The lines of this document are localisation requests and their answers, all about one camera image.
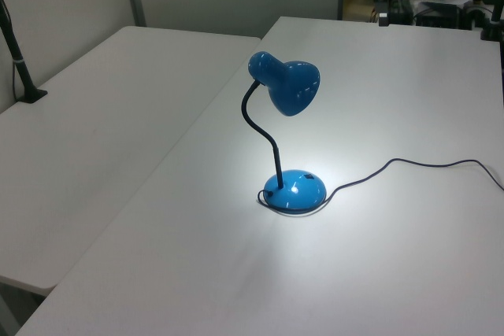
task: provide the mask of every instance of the table surface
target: table surface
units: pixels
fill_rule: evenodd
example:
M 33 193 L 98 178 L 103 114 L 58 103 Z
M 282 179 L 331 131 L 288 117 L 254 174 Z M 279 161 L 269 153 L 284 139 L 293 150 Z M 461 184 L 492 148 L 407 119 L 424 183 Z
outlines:
M 321 71 L 310 107 L 250 116 L 327 188 L 392 157 L 504 178 L 498 44 L 470 31 L 280 18 L 257 50 Z M 21 329 L 28 335 L 504 333 L 504 193 L 475 164 L 392 165 L 315 215 L 256 193 L 271 146 L 246 64 Z
M 0 115 L 0 282 L 48 294 L 258 42 L 124 28 Z

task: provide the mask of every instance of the lamp base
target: lamp base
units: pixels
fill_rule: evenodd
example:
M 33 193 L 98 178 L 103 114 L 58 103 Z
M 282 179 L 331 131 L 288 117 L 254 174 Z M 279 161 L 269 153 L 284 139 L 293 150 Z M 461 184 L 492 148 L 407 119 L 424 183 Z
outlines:
M 18 102 L 26 102 L 27 104 L 33 104 L 34 102 L 37 102 L 38 100 L 43 98 L 45 95 L 47 95 L 46 90 L 39 90 L 37 88 L 37 89 L 35 89 L 35 91 L 32 91 L 30 93 L 30 95 L 27 96 L 25 93 L 24 96 L 21 96 L 17 100 L 18 100 Z
M 325 185 L 314 174 L 293 169 L 282 172 L 282 176 L 282 189 L 278 188 L 276 175 L 265 184 L 266 203 L 276 211 L 305 214 L 316 209 L 325 199 Z

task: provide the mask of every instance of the blue desk lamp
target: blue desk lamp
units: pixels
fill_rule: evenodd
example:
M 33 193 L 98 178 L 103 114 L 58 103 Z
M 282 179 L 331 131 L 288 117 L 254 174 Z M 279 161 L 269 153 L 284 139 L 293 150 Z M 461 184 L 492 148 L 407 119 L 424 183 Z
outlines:
M 269 90 L 275 107 L 285 116 L 295 116 L 306 108 L 317 93 L 321 75 L 310 63 L 293 61 L 282 63 L 265 51 L 256 53 L 249 61 L 249 73 L 254 82 L 242 101 L 245 121 L 269 140 L 273 147 L 276 175 L 265 184 L 265 200 L 269 207 L 286 214 L 304 214 L 317 208 L 325 199 L 324 183 L 314 174 L 289 170 L 282 172 L 280 153 L 275 139 L 249 117 L 246 104 L 259 84 Z

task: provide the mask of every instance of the floor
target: floor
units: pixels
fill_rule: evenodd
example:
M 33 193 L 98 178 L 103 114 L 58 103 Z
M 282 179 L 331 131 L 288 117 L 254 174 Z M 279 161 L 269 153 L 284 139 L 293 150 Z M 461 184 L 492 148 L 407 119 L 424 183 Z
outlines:
M 343 19 L 368 23 L 373 8 L 372 0 L 343 0 Z
M 0 283 L 0 336 L 14 336 L 44 297 Z

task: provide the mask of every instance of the desk lamp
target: desk lamp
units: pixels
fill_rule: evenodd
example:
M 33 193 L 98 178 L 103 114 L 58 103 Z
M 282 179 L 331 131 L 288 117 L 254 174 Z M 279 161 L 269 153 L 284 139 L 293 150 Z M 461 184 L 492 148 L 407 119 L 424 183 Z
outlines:
M 325 199 L 324 183 L 314 174 L 302 170 L 282 172 L 280 154 L 275 139 L 262 130 L 249 117 L 246 104 L 252 93 L 264 85 L 275 107 L 285 116 L 295 116 L 315 97 L 321 75 L 314 65 L 292 61 L 282 63 L 264 51 L 256 53 L 249 61 L 249 73 L 254 78 L 242 101 L 245 121 L 264 136 L 273 147 L 276 175 L 265 184 L 265 200 L 269 207 L 286 214 L 304 214 L 317 208 Z
M 39 90 L 32 82 L 26 63 L 24 63 L 23 55 L 21 54 L 21 50 L 17 44 L 16 36 L 14 35 L 9 10 L 3 0 L 0 0 L 0 28 L 2 29 L 3 36 L 7 41 L 10 54 L 13 57 L 13 64 L 16 66 L 17 72 L 19 72 L 19 76 L 23 82 L 24 96 L 20 98 L 19 101 L 33 104 L 45 96 L 47 91 Z

